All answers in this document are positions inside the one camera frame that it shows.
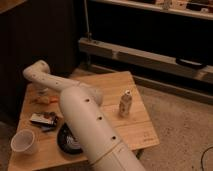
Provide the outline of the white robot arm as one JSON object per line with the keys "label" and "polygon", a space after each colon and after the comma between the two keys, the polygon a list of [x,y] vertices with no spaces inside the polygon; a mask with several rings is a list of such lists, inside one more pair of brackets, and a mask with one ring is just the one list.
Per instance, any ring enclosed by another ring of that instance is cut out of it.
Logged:
{"label": "white robot arm", "polygon": [[43,60],[28,66],[23,75],[41,89],[60,93],[59,108],[65,123],[94,171],[146,171],[100,110],[103,99],[100,90],[51,75],[49,65]]}

